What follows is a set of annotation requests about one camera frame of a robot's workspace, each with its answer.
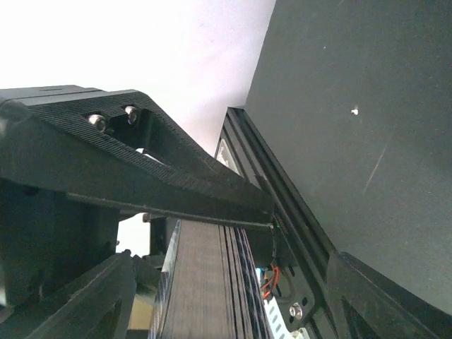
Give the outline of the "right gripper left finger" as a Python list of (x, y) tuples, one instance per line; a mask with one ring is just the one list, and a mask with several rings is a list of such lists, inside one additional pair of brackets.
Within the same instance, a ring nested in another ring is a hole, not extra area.
[(109, 257), (36, 308), (24, 338), (125, 338), (136, 280), (129, 252)]

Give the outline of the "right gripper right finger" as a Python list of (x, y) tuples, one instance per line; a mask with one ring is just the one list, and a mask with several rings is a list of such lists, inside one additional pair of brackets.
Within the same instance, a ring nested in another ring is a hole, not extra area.
[(346, 252), (331, 255), (327, 290), (339, 338), (451, 337), (451, 315)]

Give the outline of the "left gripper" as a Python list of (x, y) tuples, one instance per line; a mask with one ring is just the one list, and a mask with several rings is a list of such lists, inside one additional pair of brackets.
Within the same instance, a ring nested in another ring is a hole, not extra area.
[(154, 212), (262, 226), (271, 197), (211, 157), (146, 94), (74, 85), (1, 91), (1, 303), (50, 295)]

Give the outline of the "blue playing card deck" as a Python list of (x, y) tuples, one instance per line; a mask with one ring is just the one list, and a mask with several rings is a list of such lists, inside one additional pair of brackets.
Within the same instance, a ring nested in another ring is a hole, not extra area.
[(149, 338), (271, 338), (245, 230), (172, 224)]

